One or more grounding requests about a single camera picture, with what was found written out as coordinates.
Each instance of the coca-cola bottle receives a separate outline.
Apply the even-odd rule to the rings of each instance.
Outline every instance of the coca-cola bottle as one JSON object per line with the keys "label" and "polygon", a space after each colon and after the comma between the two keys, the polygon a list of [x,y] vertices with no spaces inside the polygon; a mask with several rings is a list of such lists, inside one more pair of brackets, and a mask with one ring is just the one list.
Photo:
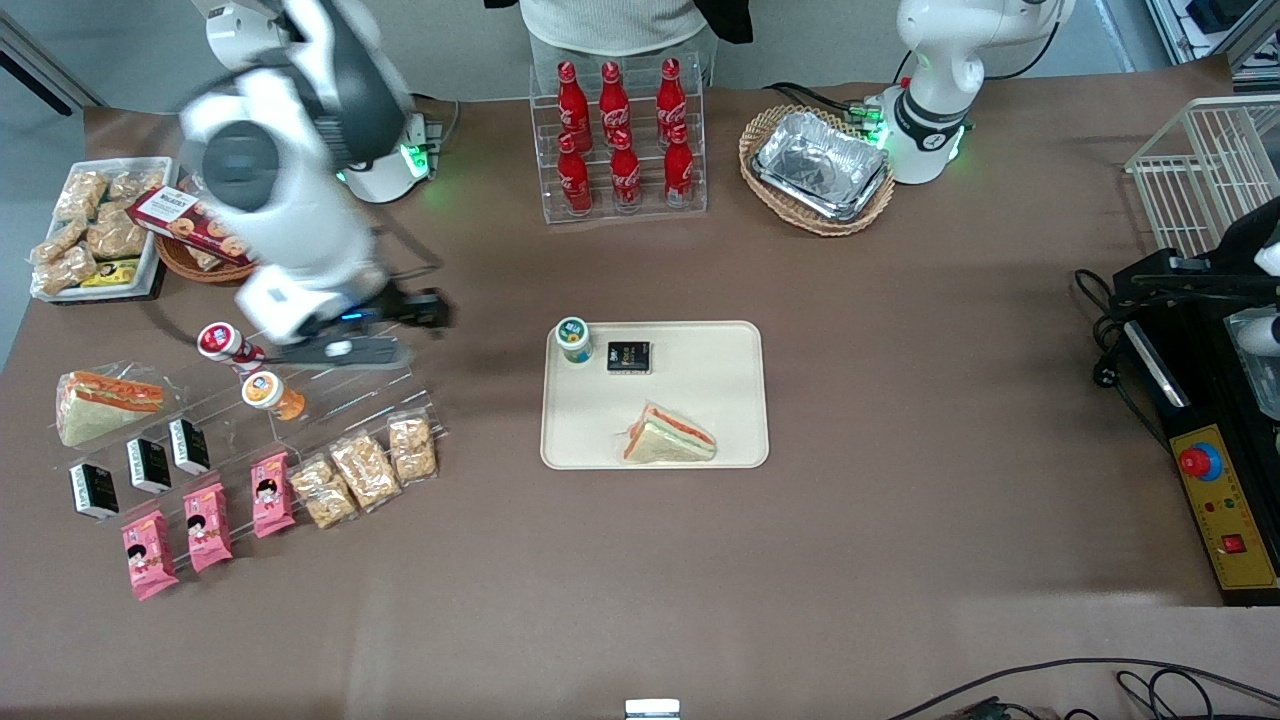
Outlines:
{"label": "coca-cola bottle", "polygon": [[622,88],[622,69],[613,60],[600,67],[604,90],[600,91],[600,124],[609,147],[617,147],[614,137],[620,129],[631,129],[631,100]]}
{"label": "coca-cola bottle", "polygon": [[640,209],[640,159],[631,150],[631,128],[616,129],[613,143],[613,206],[620,215],[631,215]]}
{"label": "coca-cola bottle", "polygon": [[667,205],[684,209],[694,201],[694,151],[689,149],[689,128],[685,123],[672,126],[671,145],[663,158],[667,174]]}
{"label": "coca-cola bottle", "polygon": [[579,152],[591,150],[591,120],[586,114],[586,94],[577,85],[577,70],[573,63],[564,60],[557,68],[561,78],[559,100],[561,124],[573,136],[573,146]]}
{"label": "coca-cola bottle", "polygon": [[568,214],[581,218],[591,211],[591,181],[586,176],[586,163],[577,154],[573,133],[562,132],[559,146],[561,159],[556,163],[556,169],[559,170],[561,188],[568,201]]}
{"label": "coca-cola bottle", "polygon": [[680,60],[662,61],[662,86],[658,87],[658,146],[671,141],[671,128],[685,122],[685,88],[680,86]]}

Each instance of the cartoon girl logo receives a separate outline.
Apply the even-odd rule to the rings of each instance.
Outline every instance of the cartoon girl logo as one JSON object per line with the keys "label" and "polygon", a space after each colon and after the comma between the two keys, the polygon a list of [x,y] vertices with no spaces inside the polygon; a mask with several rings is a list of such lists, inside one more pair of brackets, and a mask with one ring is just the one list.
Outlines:
{"label": "cartoon girl logo", "polygon": [[257,483],[257,488],[253,489],[253,501],[265,509],[275,507],[279,500],[279,488],[275,487],[275,480],[266,478],[265,480]]}
{"label": "cartoon girl logo", "polygon": [[202,541],[207,532],[205,530],[205,516],[192,515],[187,518],[187,537],[193,541]]}
{"label": "cartoon girl logo", "polygon": [[129,568],[134,573],[142,573],[142,570],[146,569],[147,548],[142,547],[141,544],[131,544],[129,548],[125,551],[125,553],[129,556]]}

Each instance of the sandwich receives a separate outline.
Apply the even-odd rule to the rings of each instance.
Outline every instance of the sandwich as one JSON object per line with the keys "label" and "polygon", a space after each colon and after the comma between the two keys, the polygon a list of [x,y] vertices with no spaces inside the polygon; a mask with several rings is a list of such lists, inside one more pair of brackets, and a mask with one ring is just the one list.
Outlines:
{"label": "sandwich", "polygon": [[716,457],[716,438],[680,415],[652,402],[627,430],[627,462],[704,462]]}
{"label": "sandwich", "polygon": [[58,383],[56,424],[73,447],[131,425],[164,407],[164,388],[77,370]]}

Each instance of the white tray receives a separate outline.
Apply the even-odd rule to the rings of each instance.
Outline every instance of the white tray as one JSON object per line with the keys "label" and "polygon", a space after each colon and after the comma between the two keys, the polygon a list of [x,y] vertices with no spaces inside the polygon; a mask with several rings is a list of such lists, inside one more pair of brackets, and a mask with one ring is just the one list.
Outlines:
{"label": "white tray", "polygon": [[[591,323],[591,359],[575,365],[547,334],[543,462],[556,470],[756,468],[769,456],[760,331],[751,323]],[[648,341],[648,375],[605,370],[609,341]],[[716,438],[707,462],[623,462],[621,434],[646,401],[698,423]]]}
{"label": "white tray", "polygon": [[[104,173],[136,173],[136,172],[150,172],[161,170],[164,173],[164,183],[173,184],[177,179],[177,167],[172,158],[113,158],[109,160],[86,160],[83,163],[76,163],[68,170],[68,177],[72,173],[97,170]],[[45,237],[54,234],[54,231],[65,223],[58,220],[51,220],[49,223],[49,232]],[[142,243],[142,255],[138,258],[138,272],[133,275],[133,282],[129,284],[115,284],[108,287],[69,287],[58,295],[45,295],[37,290],[32,290],[32,297],[36,300],[44,300],[45,302],[61,304],[61,302],[86,302],[86,301],[104,301],[104,300],[123,300],[128,297],[141,297],[151,292],[151,283],[155,282],[156,272],[160,266],[160,254],[156,250],[156,236],[154,232],[147,231],[146,240]]]}

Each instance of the wicker basket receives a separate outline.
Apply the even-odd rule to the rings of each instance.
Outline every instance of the wicker basket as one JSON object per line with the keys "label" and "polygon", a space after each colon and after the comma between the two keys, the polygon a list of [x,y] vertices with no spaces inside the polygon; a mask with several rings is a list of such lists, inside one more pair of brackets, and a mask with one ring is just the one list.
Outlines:
{"label": "wicker basket", "polygon": [[156,250],[160,251],[160,260],[164,261],[166,268],[188,281],[198,283],[239,284],[244,282],[244,278],[253,274],[253,268],[256,266],[255,263],[250,263],[248,265],[221,265],[206,273],[200,269],[191,252],[187,252],[186,245],[161,234],[156,234]]}
{"label": "wicker basket", "polygon": [[820,234],[823,237],[842,237],[847,234],[854,234],[855,232],[872,224],[882,211],[884,206],[888,205],[891,197],[893,197],[893,174],[890,173],[881,183],[879,190],[870,199],[865,208],[863,208],[861,214],[858,215],[852,223],[836,223],[832,222],[812,208],[803,205],[800,201],[786,195],[781,190],[765,184],[760,178],[755,177],[751,172],[751,156],[755,155],[756,150],[773,131],[778,127],[782,118],[791,113],[809,111],[824,122],[831,124],[831,127],[854,135],[855,131],[852,126],[841,120],[836,115],[827,113],[824,110],[815,110],[813,108],[805,108],[803,105],[780,105],[771,110],[765,110],[755,117],[754,120],[748,123],[746,129],[742,132],[742,137],[737,141],[737,165],[739,170],[742,173],[742,179],[750,186],[751,191],[769,206],[771,210],[778,214],[780,218],[791,223],[797,228],[806,229],[814,234]]}

